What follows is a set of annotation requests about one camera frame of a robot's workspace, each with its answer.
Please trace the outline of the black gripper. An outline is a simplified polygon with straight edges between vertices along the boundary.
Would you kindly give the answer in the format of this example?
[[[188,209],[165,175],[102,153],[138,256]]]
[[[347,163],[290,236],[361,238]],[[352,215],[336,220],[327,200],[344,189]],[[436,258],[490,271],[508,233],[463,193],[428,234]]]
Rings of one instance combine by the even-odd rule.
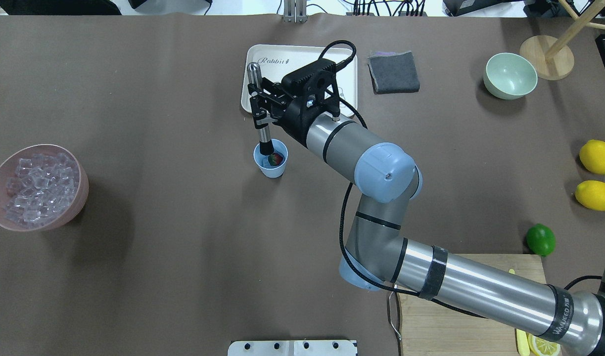
[[[293,81],[273,83],[262,78],[262,84],[249,83],[248,101],[261,99],[261,106],[252,107],[256,130],[275,124],[307,148],[308,133],[320,115],[340,117],[339,95],[335,74],[294,75]]]

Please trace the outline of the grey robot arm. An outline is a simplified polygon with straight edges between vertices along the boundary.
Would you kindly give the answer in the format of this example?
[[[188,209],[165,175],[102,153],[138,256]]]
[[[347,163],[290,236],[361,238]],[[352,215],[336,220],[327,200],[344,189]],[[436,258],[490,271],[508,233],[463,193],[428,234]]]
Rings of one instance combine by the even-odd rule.
[[[605,272],[597,293],[571,293],[400,236],[409,201],[422,176],[399,146],[340,113],[335,75],[327,69],[296,71],[284,83],[248,66],[248,94],[259,148],[275,124],[362,192],[347,242],[340,250],[364,282],[489,318],[556,342],[573,355],[605,356]]]

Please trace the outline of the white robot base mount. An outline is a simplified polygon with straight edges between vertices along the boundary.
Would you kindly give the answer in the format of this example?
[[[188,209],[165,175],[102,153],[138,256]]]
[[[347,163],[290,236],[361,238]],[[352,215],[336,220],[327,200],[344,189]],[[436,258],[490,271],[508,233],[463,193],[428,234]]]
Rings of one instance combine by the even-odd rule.
[[[270,340],[237,341],[228,348],[228,356],[358,356],[356,341],[351,340]]]

